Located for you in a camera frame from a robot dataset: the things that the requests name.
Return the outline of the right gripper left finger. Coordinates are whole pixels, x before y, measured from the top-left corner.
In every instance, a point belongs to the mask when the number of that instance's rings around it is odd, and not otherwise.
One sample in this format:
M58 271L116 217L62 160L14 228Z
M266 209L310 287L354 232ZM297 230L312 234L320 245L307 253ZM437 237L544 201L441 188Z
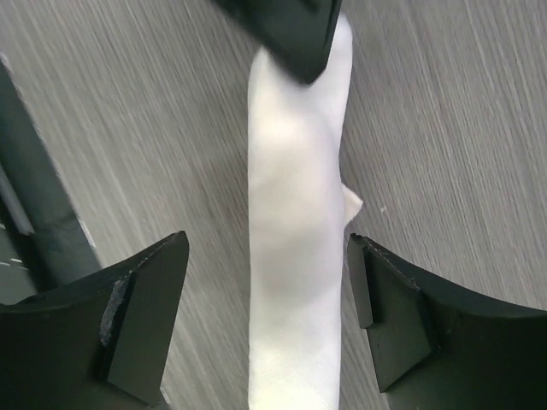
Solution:
M1 308L4 409L165 409L162 377L189 259L175 232Z

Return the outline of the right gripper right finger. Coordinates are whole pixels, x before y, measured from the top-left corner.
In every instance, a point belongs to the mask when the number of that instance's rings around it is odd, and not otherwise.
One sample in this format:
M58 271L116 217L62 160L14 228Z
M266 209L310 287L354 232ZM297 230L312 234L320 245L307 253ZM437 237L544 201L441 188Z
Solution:
M545 408L545 311L450 282L368 237L350 237L347 260L390 408Z

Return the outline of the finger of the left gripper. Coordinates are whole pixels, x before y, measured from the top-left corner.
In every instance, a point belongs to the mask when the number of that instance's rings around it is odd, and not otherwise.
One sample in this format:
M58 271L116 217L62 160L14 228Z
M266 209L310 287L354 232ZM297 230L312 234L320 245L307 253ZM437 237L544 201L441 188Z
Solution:
M302 84L315 82L326 68L341 4L340 0L215 2Z

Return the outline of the white cloth napkin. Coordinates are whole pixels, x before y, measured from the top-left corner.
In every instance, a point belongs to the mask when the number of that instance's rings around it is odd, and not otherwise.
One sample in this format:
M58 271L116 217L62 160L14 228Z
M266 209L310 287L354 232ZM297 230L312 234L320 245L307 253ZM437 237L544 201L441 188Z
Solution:
M293 80L265 49L248 87L252 409L335 409L344 230L362 199L341 179L352 31L338 18L325 71Z

